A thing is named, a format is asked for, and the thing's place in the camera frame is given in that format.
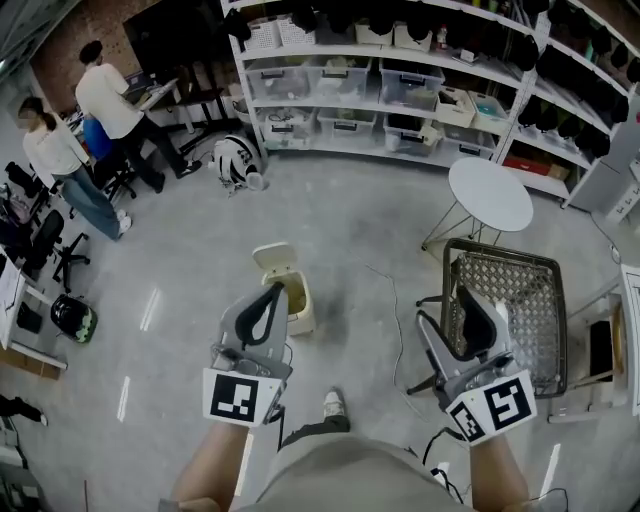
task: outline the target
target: forearm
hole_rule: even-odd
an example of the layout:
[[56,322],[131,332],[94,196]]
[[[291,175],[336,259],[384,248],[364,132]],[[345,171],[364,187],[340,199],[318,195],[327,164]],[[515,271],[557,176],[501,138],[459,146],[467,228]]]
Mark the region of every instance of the forearm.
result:
[[478,512],[499,512],[529,499],[527,482],[504,435],[471,448],[471,490]]
[[214,424],[174,485],[172,499],[211,498],[220,510],[229,510],[248,432],[230,423]]

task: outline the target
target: person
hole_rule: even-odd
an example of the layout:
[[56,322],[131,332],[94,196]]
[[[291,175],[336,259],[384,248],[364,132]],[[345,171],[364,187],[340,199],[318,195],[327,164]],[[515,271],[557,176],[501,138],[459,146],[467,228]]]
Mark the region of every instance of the person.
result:
[[109,138],[123,149],[136,173],[156,193],[162,192],[164,175],[155,171],[140,155],[144,139],[156,145],[178,179],[202,166],[197,161],[185,162],[174,149],[169,136],[123,97],[129,84],[115,67],[103,63],[100,41],[84,46],[80,51],[80,61],[86,70],[76,87],[76,100],[85,118],[94,117],[100,121]]
[[22,398],[16,397],[9,400],[4,395],[0,395],[0,416],[9,418],[11,416],[24,416],[25,418],[42,423],[45,427],[49,425],[49,420],[43,412],[26,403]]
[[61,182],[64,200],[96,229],[118,240],[131,227],[124,210],[116,213],[111,202],[93,184],[88,171],[89,155],[55,114],[44,111],[42,100],[29,97],[18,117],[28,128],[23,147],[33,170],[50,190]]
[[[405,450],[350,434],[339,389],[324,401],[324,421],[289,436],[273,461],[271,479],[245,512],[354,510],[464,512]],[[176,481],[160,512],[227,512],[242,463],[248,429],[215,423]],[[524,503],[527,483],[503,436],[471,447],[473,506],[497,512]]]

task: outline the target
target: blue jeans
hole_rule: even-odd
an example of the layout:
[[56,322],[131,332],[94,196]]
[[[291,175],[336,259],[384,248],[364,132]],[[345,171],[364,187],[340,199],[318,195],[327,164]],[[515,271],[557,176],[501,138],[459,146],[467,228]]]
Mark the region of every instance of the blue jeans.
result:
[[66,175],[54,175],[62,182],[62,197],[96,229],[111,240],[117,240],[120,222],[107,196],[93,184],[87,168],[83,165],[77,171]]

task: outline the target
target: woman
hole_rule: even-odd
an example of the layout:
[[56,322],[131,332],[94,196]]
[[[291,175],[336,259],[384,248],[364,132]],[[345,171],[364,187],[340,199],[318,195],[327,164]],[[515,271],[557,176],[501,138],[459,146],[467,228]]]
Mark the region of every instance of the woman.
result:
[[62,197],[93,226],[112,240],[131,227],[124,210],[113,210],[111,202],[93,184],[87,166],[89,157],[71,130],[55,114],[44,111],[40,98],[24,100],[18,117],[28,125],[24,151],[33,169],[50,189],[62,182]]

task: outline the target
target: clear storage box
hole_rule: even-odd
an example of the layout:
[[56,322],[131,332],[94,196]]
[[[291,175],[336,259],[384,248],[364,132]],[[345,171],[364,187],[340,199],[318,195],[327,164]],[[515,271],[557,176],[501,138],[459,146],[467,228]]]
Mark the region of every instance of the clear storage box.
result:
[[429,121],[400,114],[385,115],[384,145],[386,150],[414,156],[429,156],[439,142],[432,146],[427,146],[424,143],[424,137],[420,135],[420,130],[425,122]]
[[307,72],[300,57],[255,60],[247,68],[253,96],[259,100],[294,100],[309,95]]
[[371,60],[369,57],[332,55],[311,57],[305,63],[311,94],[340,103],[363,100]]
[[373,126],[377,112],[340,108],[321,108],[318,121],[325,142],[349,147],[373,145]]
[[469,96],[476,110],[471,128],[495,135],[502,135],[509,128],[509,116],[497,99],[473,91]]
[[477,156],[489,160],[496,148],[493,137],[472,128],[461,128],[440,123],[434,123],[434,128],[444,131],[444,143],[451,145],[464,156]]
[[316,111],[310,108],[261,109],[267,149],[309,149],[315,135]]
[[384,103],[435,110],[438,91],[444,82],[442,69],[428,64],[380,59],[380,72]]

